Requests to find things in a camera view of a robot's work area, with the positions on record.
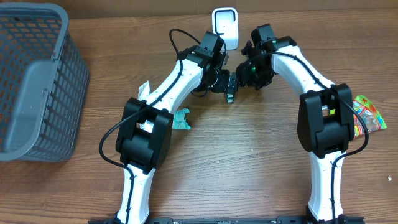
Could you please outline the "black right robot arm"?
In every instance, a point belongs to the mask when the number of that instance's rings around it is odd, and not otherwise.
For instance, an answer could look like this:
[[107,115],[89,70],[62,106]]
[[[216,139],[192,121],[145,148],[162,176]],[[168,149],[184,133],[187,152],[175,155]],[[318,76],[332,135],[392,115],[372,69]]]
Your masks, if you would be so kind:
[[309,223],[348,223],[340,202],[341,170],[354,138],[351,90],[321,75],[289,36],[276,37],[270,24],[256,27],[237,67],[240,86],[259,90],[280,75],[300,97],[297,135],[309,153],[311,194]]

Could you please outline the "green haribo candy bag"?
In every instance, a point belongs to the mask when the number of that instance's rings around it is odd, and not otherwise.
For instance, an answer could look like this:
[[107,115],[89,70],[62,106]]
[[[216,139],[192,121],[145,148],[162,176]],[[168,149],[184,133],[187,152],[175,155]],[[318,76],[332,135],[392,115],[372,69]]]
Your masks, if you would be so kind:
[[[368,133],[386,129],[386,123],[384,122],[380,112],[376,109],[372,101],[364,95],[358,95],[352,103],[353,109],[360,115],[364,121]],[[357,116],[348,110],[350,115],[353,115],[354,124],[354,138],[364,135],[364,129],[359,122]]]

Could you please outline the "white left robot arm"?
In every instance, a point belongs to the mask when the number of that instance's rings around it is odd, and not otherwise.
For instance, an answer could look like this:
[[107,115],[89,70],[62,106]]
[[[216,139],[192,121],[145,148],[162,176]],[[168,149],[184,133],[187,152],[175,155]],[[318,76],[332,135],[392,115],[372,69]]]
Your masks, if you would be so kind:
[[224,40],[206,32],[195,45],[177,52],[176,63],[159,87],[143,99],[130,98],[116,125],[116,151],[124,170],[123,199],[111,223],[144,223],[155,171],[170,149],[174,114],[196,91],[223,93],[233,102],[237,79],[222,67],[227,61]]

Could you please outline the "white tube with gold cap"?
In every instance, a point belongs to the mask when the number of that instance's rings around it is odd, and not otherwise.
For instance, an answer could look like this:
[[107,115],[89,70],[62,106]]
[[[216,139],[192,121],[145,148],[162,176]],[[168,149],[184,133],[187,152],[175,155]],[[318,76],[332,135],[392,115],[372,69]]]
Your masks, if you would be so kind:
[[137,99],[144,100],[149,95],[150,95],[150,83],[148,80],[139,87]]

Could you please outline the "teal packet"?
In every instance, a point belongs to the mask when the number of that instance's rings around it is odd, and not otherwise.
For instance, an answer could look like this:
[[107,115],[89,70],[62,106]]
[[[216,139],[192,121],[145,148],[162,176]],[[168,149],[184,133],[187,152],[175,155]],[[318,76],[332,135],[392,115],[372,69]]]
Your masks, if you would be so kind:
[[187,120],[185,118],[186,114],[189,114],[190,110],[188,108],[184,108],[181,110],[178,110],[174,113],[174,120],[172,124],[172,129],[175,130],[190,130],[191,127],[187,123]]

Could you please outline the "green axe brand box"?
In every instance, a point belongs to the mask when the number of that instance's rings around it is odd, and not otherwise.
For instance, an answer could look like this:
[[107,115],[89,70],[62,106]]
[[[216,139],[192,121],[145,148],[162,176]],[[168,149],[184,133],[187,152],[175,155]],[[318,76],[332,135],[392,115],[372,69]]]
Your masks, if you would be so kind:
[[235,89],[234,88],[227,88],[225,92],[226,102],[228,104],[233,103],[235,99]]

